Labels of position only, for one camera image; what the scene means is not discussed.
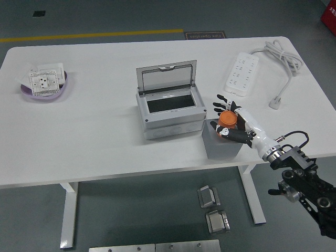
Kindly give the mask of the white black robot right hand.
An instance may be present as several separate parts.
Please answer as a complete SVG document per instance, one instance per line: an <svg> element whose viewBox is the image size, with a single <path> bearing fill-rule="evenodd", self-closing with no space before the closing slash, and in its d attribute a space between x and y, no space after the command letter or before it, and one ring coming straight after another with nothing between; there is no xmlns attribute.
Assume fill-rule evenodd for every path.
<svg viewBox="0 0 336 252"><path fill-rule="evenodd" d="M238 143L247 144L250 148L257 150L258 155L264 161L267 159L267 154L275 151L279 144L275 140L267 136L265 130L256 121L256 119L244 108L237 105L235 101L228 100L221 94L217 95L221 100L220 103L214 102L214 111L217 114L230 111L237 116L237 128L230 129L219 125L215 121L210 124L216 133L223 139L228 139Z"/></svg>

